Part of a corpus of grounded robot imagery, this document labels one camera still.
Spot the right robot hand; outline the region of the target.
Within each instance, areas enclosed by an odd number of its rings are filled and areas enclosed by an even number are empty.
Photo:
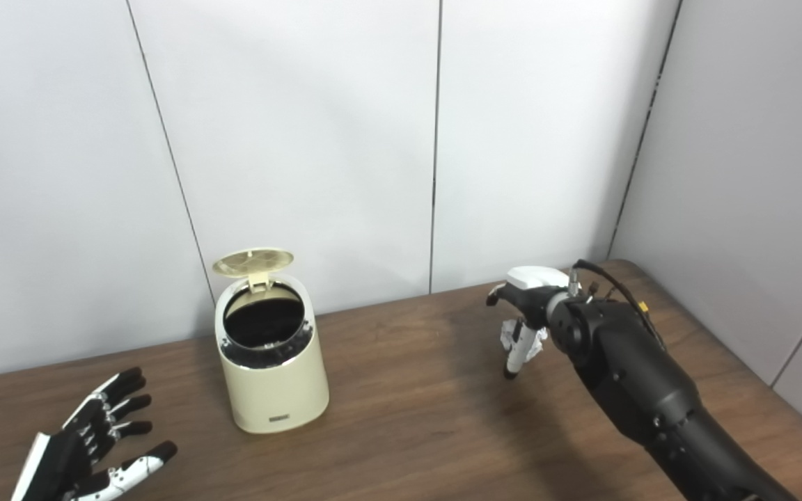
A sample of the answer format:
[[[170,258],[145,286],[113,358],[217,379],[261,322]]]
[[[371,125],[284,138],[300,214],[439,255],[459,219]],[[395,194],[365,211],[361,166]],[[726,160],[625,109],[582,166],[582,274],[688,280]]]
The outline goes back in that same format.
[[[524,365],[541,352],[549,338],[551,314],[561,301],[574,297],[579,288],[559,269],[519,266],[506,273],[503,283],[490,289],[487,307],[505,301],[519,312],[518,317],[504,321],[501,327],[505,378],[515,379]]]

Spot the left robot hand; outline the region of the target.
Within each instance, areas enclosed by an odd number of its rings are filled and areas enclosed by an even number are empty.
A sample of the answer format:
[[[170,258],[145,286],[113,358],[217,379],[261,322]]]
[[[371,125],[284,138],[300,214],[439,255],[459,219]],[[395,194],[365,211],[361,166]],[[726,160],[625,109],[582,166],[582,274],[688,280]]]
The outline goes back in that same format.
[[[162,469],[176,453],[164,441],[117,466],[95,470],[115,444],[152,431],[149,421],[125,421],[152,397],[140,367],[108,378],[87,394],[55,434],[35,435],[20,470],[13,500],[115,500]]]

